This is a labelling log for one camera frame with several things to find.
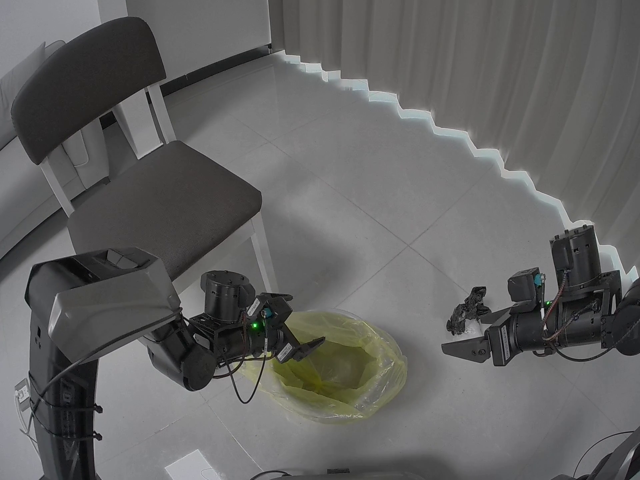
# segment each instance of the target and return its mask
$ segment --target baseboard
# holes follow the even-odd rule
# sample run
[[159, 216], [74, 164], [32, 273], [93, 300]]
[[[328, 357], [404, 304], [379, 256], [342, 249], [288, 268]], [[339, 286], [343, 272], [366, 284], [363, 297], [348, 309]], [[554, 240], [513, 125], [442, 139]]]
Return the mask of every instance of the baseboard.
[[[233, 57], [213, 62], [213, 64], [204, 66], [204, 68], [196, 69], [196, 71], [182, 75], [174, 80], [169, 80], [169, 82], [165, 82], [160, 85], [162, 96], [167, 96], [172, 92], [180, 91], [180, 89], [184, 89], [185, 87], [204, 80], [205, 78], [209, 78], [210, 76], [222, 73], [222, 71], [240, 66], [240, 64], [244, 64], [245, 62], [260, 59], [260, 57], [264, 57], [269, 54], [270, 48], [271, 44], [258, 46], [258, 48], [238, 53], [238, 55], [233, 55]], [[113, 115], [113, 112], [107, 112], [107, 114], [100, 117], [100, 125], [103, 130], [107, 128], [107, 126], [111, 126], [115, 123], [116, 117]]]

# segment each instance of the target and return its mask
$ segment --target light under curtain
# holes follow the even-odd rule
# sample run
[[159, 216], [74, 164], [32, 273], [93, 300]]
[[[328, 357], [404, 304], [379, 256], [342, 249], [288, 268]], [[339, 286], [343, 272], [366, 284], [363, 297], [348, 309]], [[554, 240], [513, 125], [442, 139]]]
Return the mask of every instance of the light under curtain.
[[269, 0], [273, 46], [496, 148], [640, 265], [640, 0]]

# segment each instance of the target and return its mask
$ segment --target white wall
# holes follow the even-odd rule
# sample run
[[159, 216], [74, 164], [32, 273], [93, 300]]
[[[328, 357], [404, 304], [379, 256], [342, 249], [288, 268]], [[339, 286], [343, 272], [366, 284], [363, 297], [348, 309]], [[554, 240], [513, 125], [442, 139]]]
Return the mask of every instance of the white wall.
[[0, 0], [0, 77], [43, 41], [69, 41], [98, 24], [97, 0]]
[[267, 0], [127, 0], [153, 30], [172, 80], [270, 43]]

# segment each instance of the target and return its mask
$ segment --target pillow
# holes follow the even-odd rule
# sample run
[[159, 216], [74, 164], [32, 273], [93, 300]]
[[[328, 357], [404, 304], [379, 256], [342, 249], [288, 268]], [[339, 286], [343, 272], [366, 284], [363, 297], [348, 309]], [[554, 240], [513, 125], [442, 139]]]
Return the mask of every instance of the pillow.
[[44, 62], [44, 43], [20, 62], [9, 73], [0, 78], [0, 149], [17, 135], [11, 122], [11, 105], [18, 91]]

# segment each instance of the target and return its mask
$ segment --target sofa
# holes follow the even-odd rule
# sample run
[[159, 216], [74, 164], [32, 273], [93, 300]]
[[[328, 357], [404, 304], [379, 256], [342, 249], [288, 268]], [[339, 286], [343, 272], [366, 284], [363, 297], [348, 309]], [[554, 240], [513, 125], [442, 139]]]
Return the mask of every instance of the sofa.
[[[42, 52], [35, 51], [32, 54], [37, 58], [35, 62], [45, 61], [63, 44], [64, 41], [56, 41], [46, 46], [42, 44], [40, 47], [44, 48], [44, 58]], [[1, 82], [11, 75], [12, 72], [0, 79], [0, 90]], [[16, 80], [20, 80], [20, 76], [15, 75], [13, 80], [10, 80], [14, 82], [13, 89]], [[10, 121], [7, 121], [10, 120], [10, 115], [7, 116], [7, 112], [10, 113], [11, 110], [11, 95], [12, 91], [5, 87], [4, 93], [1, 94], [3, 101], [0, 106], [0, 124], [5, 124], [4, 140], [0, 142], [0, 258], [60, 209], [60, 203], [53, 195], [40, 167], [29, 160], [18, 137], [11, 139], [11, 134], [7, 136], [6, 128], [10, 126]], [[63, 173], [61, 182], [69, 199], [107, 178], [109, 161], [99, 120], [93, 121], [69, 137], [62, 146], [53, 151], [50, 162], [54, 164], [56, 173]]]

